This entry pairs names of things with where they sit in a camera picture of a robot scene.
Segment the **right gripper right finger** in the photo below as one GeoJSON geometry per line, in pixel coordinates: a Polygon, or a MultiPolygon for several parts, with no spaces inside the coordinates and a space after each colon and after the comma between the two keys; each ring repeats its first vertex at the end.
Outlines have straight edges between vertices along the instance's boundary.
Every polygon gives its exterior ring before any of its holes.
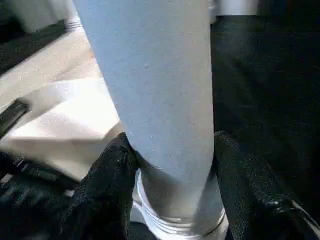
{"type": "Polygon", "coordinates": [[[225,131],[214,135],[220,194],[235,240],[318,240],[320,226],[267,162],[225,131]]]}

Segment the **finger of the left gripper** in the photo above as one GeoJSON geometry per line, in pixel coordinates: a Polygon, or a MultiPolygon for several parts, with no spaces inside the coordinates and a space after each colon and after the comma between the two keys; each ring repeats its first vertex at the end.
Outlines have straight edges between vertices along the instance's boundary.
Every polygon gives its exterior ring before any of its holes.
{"type": "Polygon", "coordinates": [[[0,153],[0,201],[22,202],[31,198],[37,202],[60,198],[74,191],[79,182],[44,163],[2,151],[0,153]]]}

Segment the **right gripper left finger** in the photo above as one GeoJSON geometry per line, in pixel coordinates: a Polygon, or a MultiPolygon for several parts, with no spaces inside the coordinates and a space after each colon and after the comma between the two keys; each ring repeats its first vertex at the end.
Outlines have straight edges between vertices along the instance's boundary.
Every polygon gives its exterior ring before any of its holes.
{"type": "Polygon", "coordinates": [[[114,138],[76,188],[59,223],[61,240],[125,240],[138,160],[123,132],[114,138]]]}

